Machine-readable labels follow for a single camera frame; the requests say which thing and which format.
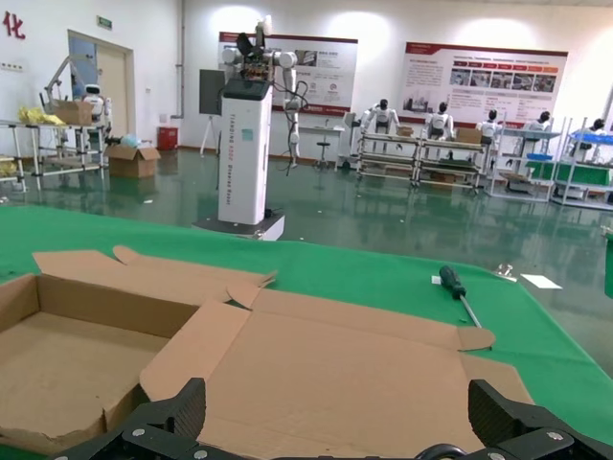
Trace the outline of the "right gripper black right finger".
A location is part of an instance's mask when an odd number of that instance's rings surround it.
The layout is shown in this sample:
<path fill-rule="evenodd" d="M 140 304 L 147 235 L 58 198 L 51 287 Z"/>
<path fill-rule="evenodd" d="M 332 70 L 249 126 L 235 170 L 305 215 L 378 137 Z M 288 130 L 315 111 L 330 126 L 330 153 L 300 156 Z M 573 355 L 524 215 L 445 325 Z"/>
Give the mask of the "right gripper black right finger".
<path fill-rule="evenodd" d="M 484 447 L 468 459 L 608 460 L 612 447 L 579 433 L 548 409 L 505 398 L 483 379 L 468 386 L 468 419 Z"/>

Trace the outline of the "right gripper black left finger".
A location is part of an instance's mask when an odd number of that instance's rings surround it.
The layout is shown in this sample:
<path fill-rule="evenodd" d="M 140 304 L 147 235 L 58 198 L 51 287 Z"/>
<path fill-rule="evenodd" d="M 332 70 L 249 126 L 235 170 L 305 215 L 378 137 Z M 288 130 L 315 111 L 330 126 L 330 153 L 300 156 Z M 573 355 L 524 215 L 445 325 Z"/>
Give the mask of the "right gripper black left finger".
<path fill-rule="evenodd" d="M 172 398 L 140 404 L 117 427 L 52 459 L 191 459 L 206 412 L 206 386 L 191 378 Z"/>

